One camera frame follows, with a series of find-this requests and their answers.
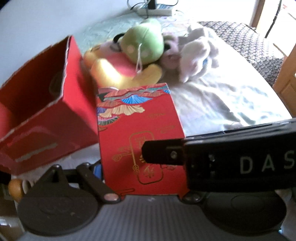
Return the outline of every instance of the door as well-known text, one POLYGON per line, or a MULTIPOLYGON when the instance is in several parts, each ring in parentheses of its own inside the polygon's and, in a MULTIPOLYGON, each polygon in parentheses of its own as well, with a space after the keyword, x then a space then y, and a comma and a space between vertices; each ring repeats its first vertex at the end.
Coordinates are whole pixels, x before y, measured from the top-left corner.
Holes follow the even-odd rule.
POLYGON ((276 82, 274 91, 282 99, 293 117, 296 117, 296 45, 287 57, 276 82))

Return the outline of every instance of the power strip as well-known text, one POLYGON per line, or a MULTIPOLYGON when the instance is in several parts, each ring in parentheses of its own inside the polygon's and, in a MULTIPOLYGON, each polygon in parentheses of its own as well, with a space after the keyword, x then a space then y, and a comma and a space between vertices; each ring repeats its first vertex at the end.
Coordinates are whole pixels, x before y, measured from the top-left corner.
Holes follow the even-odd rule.
POLYGON ((139 15, 146 16, 147 10, 149 16, 172 16, 176 13, 176 9, 173 6, 166 4, 156 4, 156 9, 148 9, 147 5, 142 5, 136 11, 139 15))

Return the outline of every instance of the electrical cable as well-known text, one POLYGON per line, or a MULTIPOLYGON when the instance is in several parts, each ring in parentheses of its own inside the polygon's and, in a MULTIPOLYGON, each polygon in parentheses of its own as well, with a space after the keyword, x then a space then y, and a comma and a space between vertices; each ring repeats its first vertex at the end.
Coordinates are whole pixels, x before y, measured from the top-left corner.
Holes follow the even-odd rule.
POLYGON ((178 3, 179 3, 179 0, 177 0, 177 2, 174 5, 167 5, 167 4, 166 5, 173 7, 173 6, 176 6, 178 3))
MULTIPOLYGON (((138 4, 143 4, 142 7, 145 7, 145 6, 148 5, 148 3, 150 3, 150 1, 151 1, 151 0, 148 0, 147 2, 139 2, 139 3, 137 3, 137 4, 133 5, 133 6, 131 6, 131 5, 129 4, 129 0, 127 0, 127 1, 126 1, 126 4, 127 4, 129 10, 135 12, 140 18, 145 19, 143 16, 139 15, 138 12, 137 12, 136 10, 134 10, 134 7, 137 6, 138 4)), ((147 18, 149 18, 148 8, 146 8, 146 19, 147 19, 147 18)))
POLYGON ((265 38, 267 38, 267 36, 269 35, 269 33, 270 33, 272 27, 274 26, 274 24, 275 24, 275 22, 276 22, 276 19, 277 19, 277 16, 278 16, 280 10, 281 10, 281 0, 279 1, 279 6, 278 6, 278 9, 277 9, 277 11, 276 11, 276 15, 274 16, 274 19, 273 19, 273 21, 272 21, 272 24, 271 24, 269 30, 267 31, 267 33, 266 33, 266 35, 265 35, 265 38))
POLYGON ((182 12, 182 11, 180 11, 180 10, 178 10, 178 9, 176 9, 176 11, 185 14, 184 12, 182 12))

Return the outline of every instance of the wooden knob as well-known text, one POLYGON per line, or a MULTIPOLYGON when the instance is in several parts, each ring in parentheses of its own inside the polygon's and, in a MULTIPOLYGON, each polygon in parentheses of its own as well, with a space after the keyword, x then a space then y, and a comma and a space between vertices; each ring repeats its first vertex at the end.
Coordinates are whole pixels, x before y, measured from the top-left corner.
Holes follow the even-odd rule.
POLYGON ((22 197, 25 195, 22 182, 23 180, 21 179, 12 179, 8 184, 9 194, 16 202, 20 202, 22 197))

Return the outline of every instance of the yellow plush toy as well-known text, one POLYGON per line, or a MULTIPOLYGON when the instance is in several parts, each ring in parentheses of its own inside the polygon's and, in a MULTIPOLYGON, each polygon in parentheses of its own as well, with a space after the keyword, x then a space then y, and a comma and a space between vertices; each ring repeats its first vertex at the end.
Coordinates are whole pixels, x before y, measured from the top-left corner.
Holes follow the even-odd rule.
POLYGON ((136 65, 121 52, 119 45, 113 41, 87 50, 83 60, 99 88, 126 89, 152 85, 156 84, 162 76, 162 69, 157 64, 150 64, 137 73, 136 65))

